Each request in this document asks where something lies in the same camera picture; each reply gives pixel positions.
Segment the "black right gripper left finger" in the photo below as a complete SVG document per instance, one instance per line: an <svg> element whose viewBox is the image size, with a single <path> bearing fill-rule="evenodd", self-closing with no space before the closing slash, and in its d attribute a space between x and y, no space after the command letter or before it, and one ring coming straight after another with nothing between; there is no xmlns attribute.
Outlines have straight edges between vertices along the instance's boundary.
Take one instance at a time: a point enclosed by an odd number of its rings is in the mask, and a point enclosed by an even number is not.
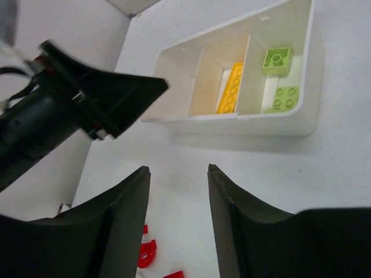
<svg viewBox="0 0 371 278"><path fill-rule="evenodd" d="M53 218L2 216L1 276L135 277L150 179L142 166Z"/></svg>

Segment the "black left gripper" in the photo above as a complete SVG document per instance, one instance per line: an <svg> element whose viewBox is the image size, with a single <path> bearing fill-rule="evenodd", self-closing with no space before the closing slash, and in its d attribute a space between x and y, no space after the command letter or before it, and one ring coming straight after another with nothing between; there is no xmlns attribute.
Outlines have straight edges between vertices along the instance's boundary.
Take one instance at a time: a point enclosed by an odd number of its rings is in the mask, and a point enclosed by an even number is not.
<svg viewBox="0 0 371 278"><path fill-rule="evenodd" d="M169 88L163 78L87 66L52 41L40 50L38 88L1 115L2 191L79 129L118 138Z"/></svg>

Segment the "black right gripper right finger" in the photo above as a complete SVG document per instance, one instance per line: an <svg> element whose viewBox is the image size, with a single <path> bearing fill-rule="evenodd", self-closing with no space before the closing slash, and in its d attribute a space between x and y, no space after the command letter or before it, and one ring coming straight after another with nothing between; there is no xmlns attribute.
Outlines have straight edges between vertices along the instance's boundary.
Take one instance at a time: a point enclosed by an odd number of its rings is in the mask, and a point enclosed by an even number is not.
<svg viewBox="0 0 371 278"><path fill-rule="evenodd" d="M370 208L292 214L208 168L221 277L369 277Z"/></svg>

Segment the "red small lego brick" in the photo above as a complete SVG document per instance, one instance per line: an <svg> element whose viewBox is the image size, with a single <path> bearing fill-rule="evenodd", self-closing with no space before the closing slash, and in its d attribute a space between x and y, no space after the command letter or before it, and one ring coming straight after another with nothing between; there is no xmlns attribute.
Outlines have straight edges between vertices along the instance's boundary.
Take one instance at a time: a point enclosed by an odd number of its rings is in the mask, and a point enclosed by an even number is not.
<svg viewBox="0 0 371 278"><path fill-rule="evenodd" d="M184 272L182 270L178 270L176 272L164 276L163 278L184 278Z"/></svg>

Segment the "yellow lego brick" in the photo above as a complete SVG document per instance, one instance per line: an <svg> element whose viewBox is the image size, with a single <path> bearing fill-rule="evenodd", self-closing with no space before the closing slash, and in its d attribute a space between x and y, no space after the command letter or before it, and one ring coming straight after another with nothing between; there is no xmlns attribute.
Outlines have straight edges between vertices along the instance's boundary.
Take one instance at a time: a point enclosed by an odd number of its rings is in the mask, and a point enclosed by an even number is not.
<svg viewBox="0 0 371 278"><path fill-rule="evenodd" d="M220 99L216 107L217 114L230 114L235 112L239 88L243 73L243 62L235 63L227 75L222 77Z"/></svg>

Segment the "light green lego plate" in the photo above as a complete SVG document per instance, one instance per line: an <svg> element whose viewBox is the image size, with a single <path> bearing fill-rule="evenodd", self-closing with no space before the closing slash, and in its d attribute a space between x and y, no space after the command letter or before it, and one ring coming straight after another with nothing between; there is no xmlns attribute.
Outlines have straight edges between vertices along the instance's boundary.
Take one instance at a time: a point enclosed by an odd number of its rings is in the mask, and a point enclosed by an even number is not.
<svg viewBox="0 0 371 278"><path fill-rule="evenodd" d="M277 87L272 105L263 111L264 114L288 112L293 109L299 99L299 87Z"/></svg>

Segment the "light green lego block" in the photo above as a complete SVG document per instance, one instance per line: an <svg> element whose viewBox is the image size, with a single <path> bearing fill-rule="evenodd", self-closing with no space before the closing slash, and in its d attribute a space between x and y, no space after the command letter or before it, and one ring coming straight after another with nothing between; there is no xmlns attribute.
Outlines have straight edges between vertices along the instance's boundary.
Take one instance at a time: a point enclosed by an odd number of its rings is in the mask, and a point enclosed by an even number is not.
<svg viewBox="0 0 371 278"><path fill-rule="evenodd" d="M266 75L287 75L290 70L292 56L290 47L268 49L263 61L263 72Z"/></svg>

